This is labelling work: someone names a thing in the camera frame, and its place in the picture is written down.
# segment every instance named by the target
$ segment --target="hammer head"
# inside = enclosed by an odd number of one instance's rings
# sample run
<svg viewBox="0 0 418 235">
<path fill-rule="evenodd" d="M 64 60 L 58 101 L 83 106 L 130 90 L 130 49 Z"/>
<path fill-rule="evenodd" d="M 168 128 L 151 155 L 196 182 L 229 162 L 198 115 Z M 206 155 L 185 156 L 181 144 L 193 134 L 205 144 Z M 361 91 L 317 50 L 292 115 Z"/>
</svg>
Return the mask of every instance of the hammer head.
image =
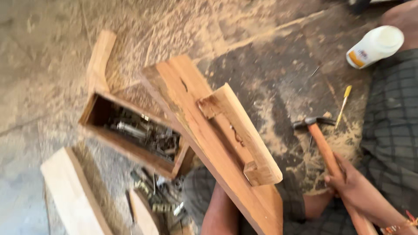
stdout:
<svg viewBox="0 0 418 235">
<path fill-rule="evenodd" d="M 304 128 L 304 127 L 307 127 L 307 126 L 315 124 L 315 123 L 335 125 L 335 120 L 332 120 L 332 119 L 327 118 L 327 117 L 321 117 L 321 116 L 306 117 L 302 121 L 297 121 L 297 122 L 292 123 L 292 127 L 293 127 L 293 129 L 300 129 L 300 128 Z"/>
</svg>

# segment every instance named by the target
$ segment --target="bracelet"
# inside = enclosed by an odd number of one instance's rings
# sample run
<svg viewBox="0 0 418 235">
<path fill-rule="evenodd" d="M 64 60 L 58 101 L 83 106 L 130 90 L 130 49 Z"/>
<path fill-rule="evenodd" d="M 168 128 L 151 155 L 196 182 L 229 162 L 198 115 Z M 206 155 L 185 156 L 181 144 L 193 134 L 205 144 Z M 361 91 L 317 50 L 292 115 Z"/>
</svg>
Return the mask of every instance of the bracelet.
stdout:
<svg viewBox="0 0 418 235">
<path fill-rule="evenodd" d="M 406 214 L 408 215 L 409 219 L 407 219 L 403 225 L 393 225 L 387 228 L 381 228 L 380 231 L 383 233 L 383 235 L 393 235 L 405 227 L 417 226 L 418 218 L 414 218 L 409 211 L 406 211 Z"/>
</svg>

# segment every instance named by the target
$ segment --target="orange label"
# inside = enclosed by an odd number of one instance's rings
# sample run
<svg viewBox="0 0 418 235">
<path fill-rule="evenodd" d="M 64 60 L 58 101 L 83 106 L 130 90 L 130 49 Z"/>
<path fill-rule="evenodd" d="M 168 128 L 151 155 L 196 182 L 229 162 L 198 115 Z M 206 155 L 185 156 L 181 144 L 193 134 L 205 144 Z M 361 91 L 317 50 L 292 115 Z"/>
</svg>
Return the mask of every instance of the orange label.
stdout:
<svg viewBox="0 0 418 235">
<path fill-rule="evenodd" d="M 357 59 L 357 56 L 354 53 L 354 51 L 351 51 L 350 53 L 348 53 L 348 56 L 350 57 L 351 61 L 353 61 L 353 63 L 355 63 L 358 67 L 362 67 L 364 65 L 364 62 Z"/>
</svg>

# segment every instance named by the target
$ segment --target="yellow pencil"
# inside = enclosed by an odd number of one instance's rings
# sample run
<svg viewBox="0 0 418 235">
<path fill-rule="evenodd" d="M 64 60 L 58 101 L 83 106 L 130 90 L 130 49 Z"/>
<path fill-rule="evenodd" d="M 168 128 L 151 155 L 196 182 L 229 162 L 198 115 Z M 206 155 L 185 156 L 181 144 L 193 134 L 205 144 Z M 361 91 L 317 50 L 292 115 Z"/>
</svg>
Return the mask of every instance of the yellow pencil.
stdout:
<svg viewBox="0 0 418 235">
<path fill-rule="evenodd" d="M 344 101 L 342 103 L 341 111 L 340 111 L 340 114 L 338 115 L 337 122 L 335 123 L 335 129 L 337 129 L 338 123 L 341 121 L 342 111 L 344 109 L 345 104 L 347 103 L 347 99 L 348 99 L 348 96 L 350 95 L 351 87 L 352 86 L 350 85 L 347 87 L 347 89 L 345 89 Z"/>
</svg>

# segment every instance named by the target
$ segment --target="wooden hammer handle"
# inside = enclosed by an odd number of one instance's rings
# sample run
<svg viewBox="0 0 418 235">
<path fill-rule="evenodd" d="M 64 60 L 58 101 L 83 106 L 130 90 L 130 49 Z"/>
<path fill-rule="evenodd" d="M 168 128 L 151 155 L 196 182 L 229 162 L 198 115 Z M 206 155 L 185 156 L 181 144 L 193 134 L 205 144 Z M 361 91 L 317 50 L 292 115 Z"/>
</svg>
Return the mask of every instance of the wooden hammer handle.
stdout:
<svg viewBox="0 0 418 235">
<path fill-rule="evenodd" d="M 343 179 L 344 175 L 334 157 L 334 153 L 332 152 L 331 147 L 328 145 L 324 135 L 319 129 L 318 124 L 315 123 L 308 125 L 308 129 L 313 139 L 315 140 L 316 145 L 318 146 L 319 152 L 324 159 L 326 168 L 328 169 L 329 173 L 336 178 Z M 351 221 L 353 222 L 353 225 L 359 235 L 377 234 L 373 224 L 370 221 L 368 221 L 363 215 L 359 214 L 352 205 L 344 200 L 344 198 L 342 198 L 342 201 L 348 213 L 350 214 Z"/>
</svg>

